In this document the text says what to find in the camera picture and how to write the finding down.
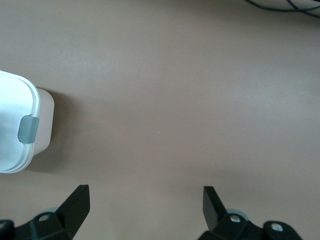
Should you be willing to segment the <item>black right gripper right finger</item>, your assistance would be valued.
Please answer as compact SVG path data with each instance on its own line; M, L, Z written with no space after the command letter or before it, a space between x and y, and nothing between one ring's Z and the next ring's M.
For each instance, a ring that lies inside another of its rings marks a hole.
M201 240L300 240L290 225L269 220L258 227L241 211L228 211L212 186L203 187L202 211L208 230Z

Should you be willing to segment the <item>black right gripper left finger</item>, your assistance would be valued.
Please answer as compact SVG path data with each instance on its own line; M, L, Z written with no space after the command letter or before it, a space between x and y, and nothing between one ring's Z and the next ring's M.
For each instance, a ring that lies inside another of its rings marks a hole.
M2 240L72 240L90 212L90 188L79 185L56 209L43 211L30 221L15 226L11 219L0 221Z

